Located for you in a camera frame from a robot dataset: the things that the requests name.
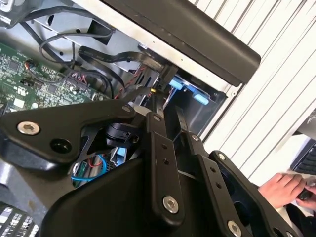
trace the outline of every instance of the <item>black plastic cover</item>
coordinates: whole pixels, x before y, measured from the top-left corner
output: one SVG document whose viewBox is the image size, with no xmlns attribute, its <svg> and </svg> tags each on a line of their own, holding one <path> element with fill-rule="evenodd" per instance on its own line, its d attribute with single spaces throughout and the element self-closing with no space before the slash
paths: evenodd
<svg viewBox="0 0 316 237">
<path fill-rule="evenodd" d="M 260 55 L 187 0 L 102 0 L 228 83 L 248 83 Z"/>
<path fill-rule="evenodd" d="M 200 203 L 206 196 L 195 179 L 180 174 L 186 218 L 175 231 L 153 228 L 145 205 L 145 166 L 133 159 L 59 199 L 43 220 L 39 237 L 191 237 L 218 233 L 215 217 Z"/>
</svg>

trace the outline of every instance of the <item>blue plastic tab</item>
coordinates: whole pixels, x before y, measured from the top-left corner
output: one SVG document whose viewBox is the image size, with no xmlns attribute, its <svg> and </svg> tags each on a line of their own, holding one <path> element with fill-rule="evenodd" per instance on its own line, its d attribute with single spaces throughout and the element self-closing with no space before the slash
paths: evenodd
<svg viewBox="0 0 316 237">
<path fill-rule="evenodd" d="M 123 148 L 123 147 L 120 147 L 117 151 L 117 155 L 120 155 L 122 157 L 125 156 L 125 153 L 126 153 L 126 148 Z"/>
<path fill-rule="evenodd" d="M 180 79 L 178 78 L 173 78 L 171 82 L 169 83 L 172 87 L 176 88 L 177 90 L 182 90 L 183 85 Z"/>
<path fill-rule="evenodd" d="M 209 103 L 208 97 L 198 90 L 195 91 L 193 94 L 193 98 L 197 101 L 199 101 L 201 104 L 207 105 Z"/>
</svg>

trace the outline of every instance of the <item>hand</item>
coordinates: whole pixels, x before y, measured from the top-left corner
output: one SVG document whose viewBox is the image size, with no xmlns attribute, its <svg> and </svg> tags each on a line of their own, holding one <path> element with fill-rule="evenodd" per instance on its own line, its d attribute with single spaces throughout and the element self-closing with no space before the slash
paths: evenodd
<svg viewBox="0 0 316 237">
<path fill-rule="evenodd" d="M 275 209 L 293 202 L 306 185 L 299 174 L 276 174 L 258 191 Z"/>
<path fill-rule="evenodd" d="M 305 207 L 316 212 L 316 186 L 305 186 L 305 188 L 308 191 L 311 191 L 314 195 L 312 195 L 312 197 L 307 201 L 301 201 L 297 198 L 296 202 L 299 206 Z"/>
</svg>

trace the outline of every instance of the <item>green circuit board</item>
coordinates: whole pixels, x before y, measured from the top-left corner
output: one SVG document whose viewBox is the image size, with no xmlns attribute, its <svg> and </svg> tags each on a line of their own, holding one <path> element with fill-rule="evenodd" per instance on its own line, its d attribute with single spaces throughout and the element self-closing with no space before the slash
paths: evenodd
<svg viewBox="0 0 316 237">
<path fill-rule="evenodd" d="M 102 93 L 85 83 L 68 78 L 47 84 L 34 79 L 24 67 L 26 55 L 0 43 L 0 115 L 5 113 L 102 100 Z M 47 81 L 64 75 L 39 62 L 32 71 Z"/>
</svg>

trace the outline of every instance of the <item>blue wire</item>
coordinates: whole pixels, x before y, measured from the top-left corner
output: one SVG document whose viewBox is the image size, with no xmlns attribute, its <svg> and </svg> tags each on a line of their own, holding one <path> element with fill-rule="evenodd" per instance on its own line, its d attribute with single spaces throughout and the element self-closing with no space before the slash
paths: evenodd
<svg viewBox="0 0 316 237">
<path fill-rule="evenodd" d="M 98 174 L 97 176 L 94 176 L 94 177 L 90 177 L 90 178 L 83 178 L 83 177 L 80 178 L 80 177 L 71 176 L 71 179 L 75 180 L 75 181 L 91 181 L 91 180 L 93 180 L 95 178 L 98 178 L 101 175 L 105 174 L 107 172 L 107 163 L 106 163 L 105 159 L 102 156 L 98 155 L 98 157 L 102 161 L 102 170 L 101 170 L 100 174 Z"/>
</svg>

